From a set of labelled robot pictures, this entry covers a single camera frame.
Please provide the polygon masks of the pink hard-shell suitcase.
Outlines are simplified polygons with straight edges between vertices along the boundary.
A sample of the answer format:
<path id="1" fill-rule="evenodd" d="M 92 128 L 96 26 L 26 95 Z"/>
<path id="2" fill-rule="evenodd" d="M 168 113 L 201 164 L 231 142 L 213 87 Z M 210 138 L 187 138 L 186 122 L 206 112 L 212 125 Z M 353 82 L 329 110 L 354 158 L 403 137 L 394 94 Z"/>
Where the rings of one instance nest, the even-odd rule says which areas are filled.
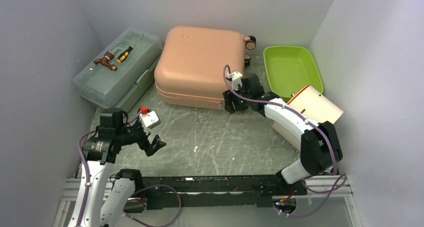
<path id="1" fill-rule="evenodd" d="M 173 27 L 154 70 L 155 87 L 170 105 L 224 110 L 225 65 L 244 72 L 257 39 L 253 35 L 193 26 Z"/>

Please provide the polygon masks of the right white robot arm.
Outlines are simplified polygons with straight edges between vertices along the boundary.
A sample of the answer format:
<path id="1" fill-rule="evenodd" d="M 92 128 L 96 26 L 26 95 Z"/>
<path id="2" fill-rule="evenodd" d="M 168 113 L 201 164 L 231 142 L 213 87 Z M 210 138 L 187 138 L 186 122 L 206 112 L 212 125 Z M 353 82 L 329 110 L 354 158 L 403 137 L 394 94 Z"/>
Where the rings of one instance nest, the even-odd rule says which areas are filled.
<path id="1" fill-rule="evenodd" d="M 343 159 L 335 127 L 329 121 L 319 122 L 290 107 L 272 91 L 266 92 L 256 74 L 243 75 L 224 70 L 225 110 L 251 109 L 282 126 L 292 137 L 291 145 L 299 146 L 299 158 L 276 173 L 276 190 L 289 194 L 295 183 L 320 174 L 335 175 Z"/>

